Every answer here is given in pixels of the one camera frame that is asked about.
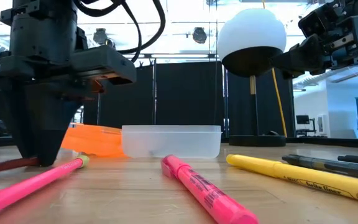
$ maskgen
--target yellow cable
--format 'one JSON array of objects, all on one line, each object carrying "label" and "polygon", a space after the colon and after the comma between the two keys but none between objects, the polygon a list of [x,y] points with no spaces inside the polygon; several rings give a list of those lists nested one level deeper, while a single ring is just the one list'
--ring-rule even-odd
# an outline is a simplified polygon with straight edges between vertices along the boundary
[{"label": "yellow cable", "polygon": [[280,92],[278,91],[277,81],[276,81],[276,73],[274,71],[274,68],[272,68],[272,75],[273,75],[273,81],[274,81],[274,87],[276,89],[276,95],[277,95],[277,101],[278,101],[278,107],[280,108],[280,115],[281,115],[281,122],[283,125],[284,130],[284,136],[287,138],[287,128],[285,127],[285,119],[284,119],[284,113],[283,113],[283,106],[281,105],[281,98],[280,98]]}]

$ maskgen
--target pink highlighter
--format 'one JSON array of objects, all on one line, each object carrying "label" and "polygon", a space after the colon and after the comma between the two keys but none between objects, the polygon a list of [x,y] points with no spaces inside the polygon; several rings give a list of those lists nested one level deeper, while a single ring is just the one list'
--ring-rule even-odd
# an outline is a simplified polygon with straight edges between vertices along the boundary
[{"label": "pink highlighter", "polygon": [[176,156],[169,155],[163,158],[161,169],[167,177],[178,179],[218,224],[259,223],[252,212],[227,196]]}]

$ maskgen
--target yellow highlighter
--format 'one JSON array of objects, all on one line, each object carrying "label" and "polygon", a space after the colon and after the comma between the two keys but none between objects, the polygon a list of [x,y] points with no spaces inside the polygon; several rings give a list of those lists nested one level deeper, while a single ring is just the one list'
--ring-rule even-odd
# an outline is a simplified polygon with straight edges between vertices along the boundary
[{"label": "yellow highlighter", "polygon": [[249,156],[228,155],[227,163],[252,172],[358,200],[358,179]]}]

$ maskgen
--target black cable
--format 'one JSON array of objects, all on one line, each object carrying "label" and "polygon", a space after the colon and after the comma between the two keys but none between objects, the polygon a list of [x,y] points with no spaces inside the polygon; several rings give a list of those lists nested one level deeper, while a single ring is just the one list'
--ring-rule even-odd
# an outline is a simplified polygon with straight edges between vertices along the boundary
[{"label": "black cable", "polygon": [[[142,45],[140,47],[140,50],[144,50],[147,47],[150,47],[152,44],[154,44],[154,42],[161,36],[162,32],[165,29],[165,13],[164,10],[161,6],[160,0],[153,0],[154,6],[158,12],[158,15],[160,16],[160,27],[158,28],[157,33],[154,34],[154,36],[147,41],[144,45]],[[132,49],[127,49],[127,50],[118,50],[119,53],[121,54],[131,54],[137,51],[137,47],[136,48],[132,48]]]},{"label": "black cable", "polygon": [[125,1],[123,1],[121,4],[122,4],[123,8],[125,9],[125,11],[128,13],[128,16],[132,19],[132,21],[134,21],[134,24],[137,29],[137,36],[138,36],[137,48],[136,48],[135,56],[131,59],[131,62],[135,62],[139,58],[140,51],[142,50],[142,33],[140,32],[139,24],[137,23],[136,18],[133,15],[128,4]]},{"label": "black cable", "polygon": [[83,13],[91,17],[101,17],[109,14],[113,10],[115,10],[120,4],[121,0],[112,0],[113,4],[105,9],[91,9],[86,7],[81,0],[73,0],[75,6]]}]

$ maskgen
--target clear plastic container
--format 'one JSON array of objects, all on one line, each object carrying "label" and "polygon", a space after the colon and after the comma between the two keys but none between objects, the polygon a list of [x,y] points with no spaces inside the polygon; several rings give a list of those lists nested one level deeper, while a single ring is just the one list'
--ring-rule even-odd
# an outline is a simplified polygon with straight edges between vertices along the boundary
[{"label": "clear plastic container", "polygon": [[122,149],[130,157],[212,159],[219,154],[221,135],[220,126],[123,126]]}]

